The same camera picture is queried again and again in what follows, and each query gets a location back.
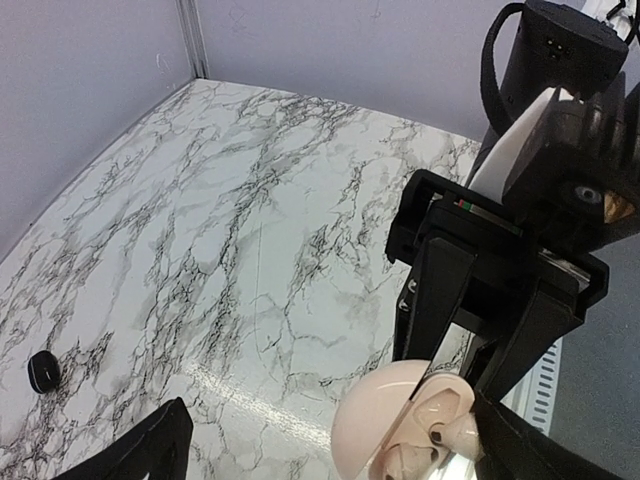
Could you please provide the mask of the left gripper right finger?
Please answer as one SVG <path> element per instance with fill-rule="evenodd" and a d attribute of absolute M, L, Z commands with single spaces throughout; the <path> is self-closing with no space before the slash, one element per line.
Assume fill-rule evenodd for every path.
<path fill-rule="evenodd" d="M 479 480 L 616 480 L 617 475 L 565 449 L 499 401 L 476 395 L 472 412 L 483 456 Z"/>

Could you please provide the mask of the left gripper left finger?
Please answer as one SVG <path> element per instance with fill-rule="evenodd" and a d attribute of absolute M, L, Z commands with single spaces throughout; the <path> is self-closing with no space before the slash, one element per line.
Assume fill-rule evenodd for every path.
<path fill-rule="evenodd" d="M 191 416 L 183 399 L 176 397 L 55 480 L 184 479 L 192 433 Z"/>

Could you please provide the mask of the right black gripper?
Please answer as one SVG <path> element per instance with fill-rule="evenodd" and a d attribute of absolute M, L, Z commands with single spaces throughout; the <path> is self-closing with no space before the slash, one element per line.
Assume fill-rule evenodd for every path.
<path fill-rule="evenodd" d="M 410 272 L 396 302 L 393 359 L 430 360 L 451 325 L 475 334 L 460 374 L 502 399 L 608 293 L 592 255 L 559 261 L 503 207 L 428 170 L 412 174 L 385 254 Z"/>

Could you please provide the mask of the white earbud charging case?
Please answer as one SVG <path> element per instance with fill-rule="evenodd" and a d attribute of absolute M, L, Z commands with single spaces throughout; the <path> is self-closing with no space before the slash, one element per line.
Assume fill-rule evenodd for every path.
<path fill-rule="evenodd" d="M 331 455 L 341 479 L 427 479 L 454 454 L 429 431 L 472 412 L 475 394 L 457 374 L 427 374 L 424 360 L 392 362 L 365 375 L 340 402 Z"/>

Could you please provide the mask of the black earbud charging case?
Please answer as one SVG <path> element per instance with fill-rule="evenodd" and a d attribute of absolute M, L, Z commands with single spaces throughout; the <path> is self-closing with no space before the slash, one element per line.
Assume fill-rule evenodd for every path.
<path fill-rule="evenodd" d="M 61 370 L 57 358 L 47 350 L 30 357 L 27 364 L 29 382 L 38 394 L 56 390 L 61 383 Z"/>

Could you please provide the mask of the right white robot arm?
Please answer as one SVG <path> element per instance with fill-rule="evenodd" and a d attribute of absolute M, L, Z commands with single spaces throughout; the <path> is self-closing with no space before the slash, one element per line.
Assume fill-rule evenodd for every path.
<path fill-rule="evenodd" d="M 411 402 L 502 399 L 608 291 L 595 252 L 639 231 L 639 93 L 623 64 L 639 5 L 506 5 L 488 30 L 489 129 L 465 185 L 415 172 L 386 254 L 409 266 L 393 357 Z"/>

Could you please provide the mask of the aluminium front rail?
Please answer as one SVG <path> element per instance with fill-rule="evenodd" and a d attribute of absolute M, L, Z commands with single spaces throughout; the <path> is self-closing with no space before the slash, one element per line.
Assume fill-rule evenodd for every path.
<path fill-rule="evenodd" d="M 522 418 L 548 436 L 560 374 L 562 340 L 555 341 L 525 377 Z"/>

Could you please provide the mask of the right aluminium corner post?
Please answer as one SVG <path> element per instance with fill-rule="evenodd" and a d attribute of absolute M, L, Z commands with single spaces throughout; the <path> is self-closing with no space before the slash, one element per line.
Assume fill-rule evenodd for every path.
<path fill-rule="evenodd" d="M 196 79 L 208 79 L 209 65 L 196 0 L 176 0 L 187 57 Z"/>

